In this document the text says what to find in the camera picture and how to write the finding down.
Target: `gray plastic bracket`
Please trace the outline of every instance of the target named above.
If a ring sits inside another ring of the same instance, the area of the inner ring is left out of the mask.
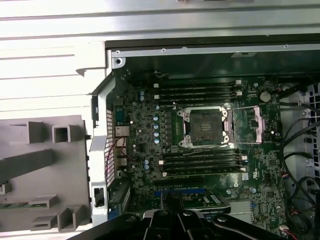
[[[85,219],[86,207],[84,205],[67,206],[57,216],[58,230],[60,233],[74,232]]]

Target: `screw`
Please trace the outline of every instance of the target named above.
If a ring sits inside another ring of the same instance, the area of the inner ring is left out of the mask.
[[[192,211],[184,211],[183,216],[190,217],[192,215]]]
[[[134,216],[130,216],[125,221],[126,222],[133,222],[134,220],[136,220],[136,218]]]
[[[218,216],[217,220],[220,223],[225,223],[227,221],[227,219],[224,216]]]

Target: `pcie slot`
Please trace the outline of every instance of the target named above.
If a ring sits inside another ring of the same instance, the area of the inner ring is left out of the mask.
[[[153,182],[156,187],[174,185],[201,185],[204,183],[203,177],[184,177],[169,180],[156,180]]]

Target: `red wire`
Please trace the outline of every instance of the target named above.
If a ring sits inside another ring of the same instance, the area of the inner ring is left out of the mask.
[[[117,144],[117,142],[118,142],[120,139],[123,139],[123,138],[125,138],[125,137],[122,136],[122,137],[117,138],[117,139],[114,141],[114,143],[111,145],[111,147],[110,147],[110,149],[109,149],[109,151],[108,151],[108,154],[107,154],[107,156],[106,156],[106,162],[108,162],[108,160],[109,160],[111,150],[114,149],[114,146]]]
[[[298,240],[298,238],[291,232],[289,232],[288,230],[285,231],[286,234],[290,235],[294,240]]]

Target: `blue pcie slot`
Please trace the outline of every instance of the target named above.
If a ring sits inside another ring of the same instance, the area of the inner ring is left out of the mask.
[[[192,188],[192,189],[179,189],[179,190],[164,190],[164,191],[155,191],[154,196],[160,197],[161,193],[181,193],[181,194],[203,194],[206,192],[204,188]]]

